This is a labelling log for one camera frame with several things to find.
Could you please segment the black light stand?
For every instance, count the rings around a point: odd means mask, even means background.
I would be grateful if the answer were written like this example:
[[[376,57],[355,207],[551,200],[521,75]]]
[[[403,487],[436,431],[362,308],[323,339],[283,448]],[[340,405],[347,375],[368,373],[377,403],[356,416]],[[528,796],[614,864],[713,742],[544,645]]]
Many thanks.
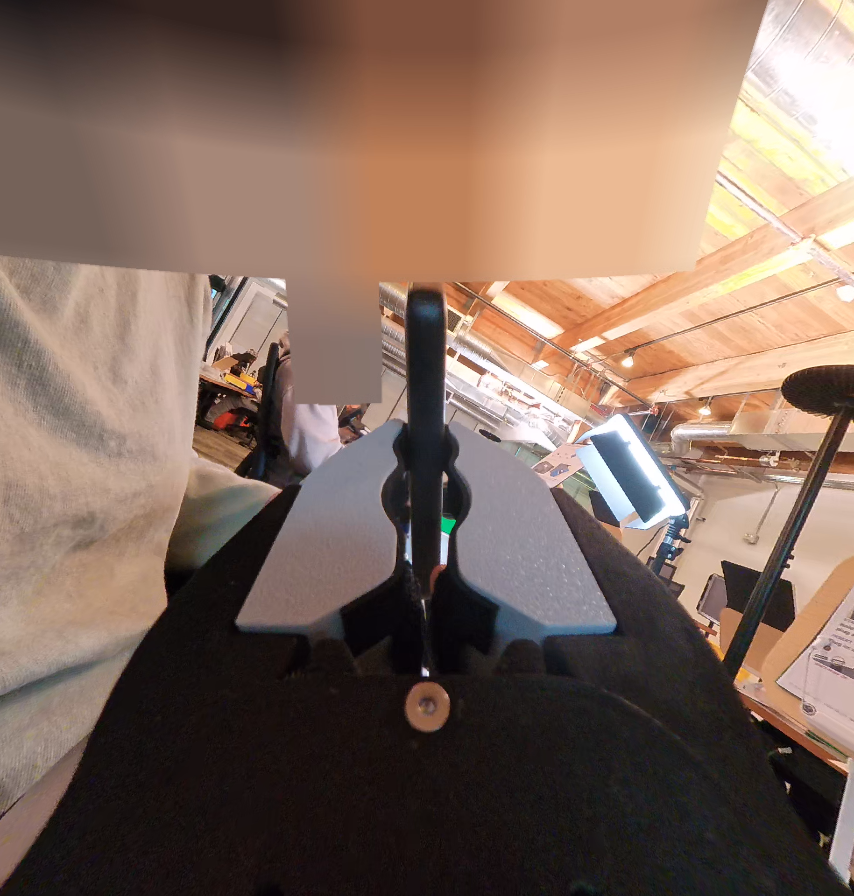
[[[674,599],[679,599],[685,587],[675,581],[674,576],[676,575],[675,561],[684,552],[685,545],[691,543],[686,536],[689,527],[690,519],[687,513],[672,517],[657,547],[656,554],[646,564]]]

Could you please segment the led light panel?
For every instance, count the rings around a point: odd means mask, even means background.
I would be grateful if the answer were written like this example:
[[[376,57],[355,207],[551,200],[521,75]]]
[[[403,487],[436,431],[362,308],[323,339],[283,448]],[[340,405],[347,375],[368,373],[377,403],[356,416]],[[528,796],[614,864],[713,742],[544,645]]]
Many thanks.
[[[629,416],[613,415],[584,433],[576,452],[622,528],[646,531],[688,514],[690,500]]]

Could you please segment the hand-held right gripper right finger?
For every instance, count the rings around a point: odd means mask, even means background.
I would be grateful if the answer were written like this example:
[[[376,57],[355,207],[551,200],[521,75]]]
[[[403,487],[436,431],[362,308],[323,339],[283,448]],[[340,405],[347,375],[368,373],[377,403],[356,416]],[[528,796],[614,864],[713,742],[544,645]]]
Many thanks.
[[[551,490],[495,442],[457,423],[449,474],[462,493],[445,572],[444,628],[466,644],[608,635],[616,618]]]

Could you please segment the cardboard board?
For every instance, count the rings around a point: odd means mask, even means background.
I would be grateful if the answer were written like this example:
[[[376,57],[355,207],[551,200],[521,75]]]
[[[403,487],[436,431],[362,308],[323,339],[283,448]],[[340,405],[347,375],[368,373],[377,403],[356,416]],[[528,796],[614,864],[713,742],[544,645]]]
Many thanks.
[[[853,587],[854,555],[835,567],[785,631],[761,622],[739,671],[731,675],[735,687],[745,680],[761,681],[774,688],[769,699],[775,705],[798,706],[799,698],[788,697],[777,681],[821,635]]]

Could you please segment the person's light grey sweatshirt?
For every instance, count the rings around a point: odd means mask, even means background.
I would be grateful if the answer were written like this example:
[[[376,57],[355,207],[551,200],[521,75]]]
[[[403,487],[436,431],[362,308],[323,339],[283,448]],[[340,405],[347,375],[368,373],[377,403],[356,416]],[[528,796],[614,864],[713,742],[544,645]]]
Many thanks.
[[[0,255],[0,818],[278,494],[193,449],[204,274]]]

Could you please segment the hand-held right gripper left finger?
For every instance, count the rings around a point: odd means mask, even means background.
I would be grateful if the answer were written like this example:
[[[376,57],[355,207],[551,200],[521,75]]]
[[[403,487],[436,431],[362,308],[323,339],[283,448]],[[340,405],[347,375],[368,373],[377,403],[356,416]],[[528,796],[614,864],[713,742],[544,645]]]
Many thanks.
[[[398,479],[402,432],[387,421],[305,479],[236,618],[241,632],[311,641],[392,632],[403,537],[384,492]]]

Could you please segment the printed instruction sheet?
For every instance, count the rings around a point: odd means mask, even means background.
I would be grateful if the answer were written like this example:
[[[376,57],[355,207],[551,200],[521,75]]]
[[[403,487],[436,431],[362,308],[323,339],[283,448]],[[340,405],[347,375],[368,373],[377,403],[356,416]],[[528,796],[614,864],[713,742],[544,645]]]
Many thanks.
[[[801,721],[854,757],[854,578],[826,596],[834,608],[776,683],[798,700]]]

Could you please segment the black office chair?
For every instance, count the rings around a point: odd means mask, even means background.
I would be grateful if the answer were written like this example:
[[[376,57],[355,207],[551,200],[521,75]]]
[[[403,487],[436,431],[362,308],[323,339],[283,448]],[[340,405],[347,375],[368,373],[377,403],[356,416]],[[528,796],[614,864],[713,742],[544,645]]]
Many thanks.
[[[234,470],[243,478],[279,489],[291,485],[294,476],[282,434],[284,399],[292,386],[288,338],[285,332],[270,345],[265,365],[259,371],[263,389],[254,426],[255,444]]]

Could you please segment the white table leg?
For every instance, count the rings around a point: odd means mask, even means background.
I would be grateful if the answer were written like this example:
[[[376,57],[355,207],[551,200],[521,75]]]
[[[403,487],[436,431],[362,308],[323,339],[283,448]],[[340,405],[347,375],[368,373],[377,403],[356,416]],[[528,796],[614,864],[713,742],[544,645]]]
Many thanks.
[[[847,759],[847,780],[831,836],[828,863],[845,886],[849,886],[854,855],[854,757]]]

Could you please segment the cluttered wooden desk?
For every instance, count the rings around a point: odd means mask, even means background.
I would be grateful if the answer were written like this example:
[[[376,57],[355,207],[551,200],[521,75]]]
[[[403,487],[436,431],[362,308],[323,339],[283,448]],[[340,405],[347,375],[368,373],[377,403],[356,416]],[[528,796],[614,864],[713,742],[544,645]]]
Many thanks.
[[[229,434],[251,433],[259,409],[260,384],[251,367],[257,352],[225,354],[203,362],[199,373],[197,425]]]

